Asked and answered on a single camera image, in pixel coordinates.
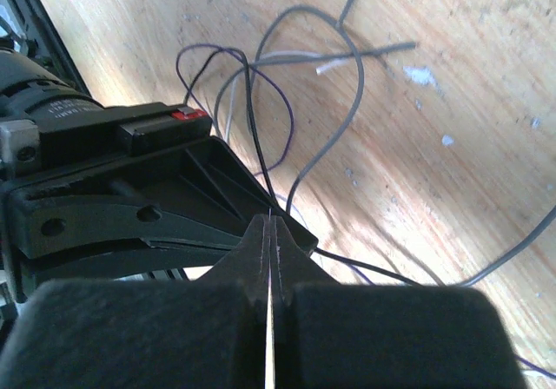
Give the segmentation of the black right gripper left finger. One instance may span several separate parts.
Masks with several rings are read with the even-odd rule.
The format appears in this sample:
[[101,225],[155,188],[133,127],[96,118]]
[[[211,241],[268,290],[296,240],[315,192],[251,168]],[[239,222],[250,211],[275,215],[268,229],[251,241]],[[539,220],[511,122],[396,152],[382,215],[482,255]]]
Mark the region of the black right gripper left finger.
[[1,355],[4,388],[261,388],[271,220],[227,261],[183,280],[52,280],[25,304]]

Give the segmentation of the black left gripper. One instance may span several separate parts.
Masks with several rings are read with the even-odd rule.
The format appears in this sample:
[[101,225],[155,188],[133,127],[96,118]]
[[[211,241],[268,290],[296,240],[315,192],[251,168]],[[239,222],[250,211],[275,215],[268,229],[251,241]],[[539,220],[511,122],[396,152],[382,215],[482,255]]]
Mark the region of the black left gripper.
[[258,214],[282,217],[313,250],[316,237],[207,137],[211,126],[200,109],[161,102],[54,101],[3,119],[2,243],[22,284],[211,265]]

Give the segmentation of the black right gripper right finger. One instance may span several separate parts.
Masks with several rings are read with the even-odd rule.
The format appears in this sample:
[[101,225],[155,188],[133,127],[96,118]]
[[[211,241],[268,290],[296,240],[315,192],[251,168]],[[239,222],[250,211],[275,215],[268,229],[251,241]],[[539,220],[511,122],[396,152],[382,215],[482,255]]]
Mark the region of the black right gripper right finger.
[[280,388],[522,388],[497,310],[467,287],[342,285],[269,221]]

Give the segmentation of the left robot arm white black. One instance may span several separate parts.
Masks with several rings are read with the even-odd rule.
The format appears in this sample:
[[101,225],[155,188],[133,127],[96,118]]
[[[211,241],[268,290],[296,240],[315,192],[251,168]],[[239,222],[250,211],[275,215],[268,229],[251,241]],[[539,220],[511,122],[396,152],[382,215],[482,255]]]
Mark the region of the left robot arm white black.
[[60,279],[183,278],[216,266],[324,280],[317,239],[274,202],[203,111],[105,108],[1,52],[1,252],[17,300]]

